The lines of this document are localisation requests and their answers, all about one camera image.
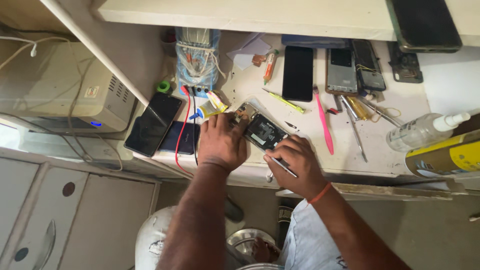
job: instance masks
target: ventilation grille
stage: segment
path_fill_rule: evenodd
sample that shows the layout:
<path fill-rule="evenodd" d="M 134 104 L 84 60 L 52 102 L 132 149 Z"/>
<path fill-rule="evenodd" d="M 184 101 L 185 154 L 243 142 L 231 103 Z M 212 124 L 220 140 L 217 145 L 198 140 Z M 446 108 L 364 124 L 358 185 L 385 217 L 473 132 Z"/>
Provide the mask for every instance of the ventilation grille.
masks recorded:
<path fill-rule="evenodd" d="M 128 95 L 130 94 L 130 91 L 127 89 L 126 86 L 123 85 L 123 83 L 120 82 L 120 80 L 117 77 L 112 76 L 108 89 L 114 92 L 117 97 L 121 98 L 123 102 L 125 103 L 127 102 L 127 98 L 128 98 Z"/>

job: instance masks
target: paper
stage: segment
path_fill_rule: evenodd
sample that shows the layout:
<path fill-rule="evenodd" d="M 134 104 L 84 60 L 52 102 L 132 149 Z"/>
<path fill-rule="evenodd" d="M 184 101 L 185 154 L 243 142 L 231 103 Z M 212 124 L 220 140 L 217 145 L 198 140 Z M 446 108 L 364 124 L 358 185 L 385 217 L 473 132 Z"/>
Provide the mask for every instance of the paper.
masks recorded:
<path fill-rule="evenodd" d="M 260 39 L 263 35 L 265 33 L 251 33 L 244 41 L 237 44 L 231 52 L 227 52 L 228 58 L 232 59 L 241 70 L 253 65 L 252 58 L 255 54 L 267 54 L 271 48 L 270 45 Z"/>

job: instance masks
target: blue vivo phone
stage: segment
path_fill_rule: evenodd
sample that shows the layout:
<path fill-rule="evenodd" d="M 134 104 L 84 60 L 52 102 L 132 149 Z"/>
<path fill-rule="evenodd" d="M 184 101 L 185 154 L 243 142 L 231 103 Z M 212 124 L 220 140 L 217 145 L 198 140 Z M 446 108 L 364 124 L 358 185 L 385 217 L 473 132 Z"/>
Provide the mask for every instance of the blue vivo phone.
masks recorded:
<path fill-rule="evenodd" d="M 173 121 L 158 151 L 175 153 L 182 127 L 183 122 Z M 199 134 L 200 125 L 195 124 L 194 126 L 193 123 L 186 123 L 179 143 L 179 153 L 193 155 L 193 148 L 197 146 Z"/>

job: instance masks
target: red wire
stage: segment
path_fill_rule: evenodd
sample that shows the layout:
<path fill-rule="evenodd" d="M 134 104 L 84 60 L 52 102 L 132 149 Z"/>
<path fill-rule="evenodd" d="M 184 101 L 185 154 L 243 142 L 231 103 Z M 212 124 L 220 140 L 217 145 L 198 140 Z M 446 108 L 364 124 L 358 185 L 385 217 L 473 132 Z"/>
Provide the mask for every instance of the red wire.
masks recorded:
<path fill-rule="evenodd" d="M 179 140 L 177 141 L 177 148 L 175 149 L 175 162 L 177 163 L 177 166 L 184 172 L 188 173 L 188 174 L 191 174 L 193 175 L 193 173 L 191 172 L 187 172 L 186 170 L 184 170 L 180 164 L 179 164 L 179 158 L 178 158 L 178 152 L 179 152 L 179 144 L 180 144 L 180 138 L 181 138 L 181 134 L 183 133 L 183 128 L 185 128 L 185 124 L 187 123 L 187 119 L 188 119 L 188 114 L 190 112 L 190 95 L 187 95 L 188 96 L 188 106 L 187 106 L 187 115 L 185 115 L 185 121 L 183 122 L 183 127 L 181 128 L 181 131 L 180 131 L 180 135 L 179 135 Z"/>

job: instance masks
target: floor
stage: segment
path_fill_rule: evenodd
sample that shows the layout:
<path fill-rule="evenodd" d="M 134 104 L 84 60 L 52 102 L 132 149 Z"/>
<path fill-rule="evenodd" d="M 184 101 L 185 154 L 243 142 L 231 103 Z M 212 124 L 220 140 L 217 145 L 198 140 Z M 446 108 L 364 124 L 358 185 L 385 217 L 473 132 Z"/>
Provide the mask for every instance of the floor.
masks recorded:
<path fill-rule="evenodd" d="M 186 185 L 163 183 L 157 209 L 178 203 Z M 239 224 L 227 222 L 227 235 L 241 228 L 276 235 L 279 197 L 273 189 L 228 186 L 228 194 L 244 211 Z M 480 266 L 480 196 L 453 201 L 350 201 L 350 205 L 413 269 L 473 270 Z"/>

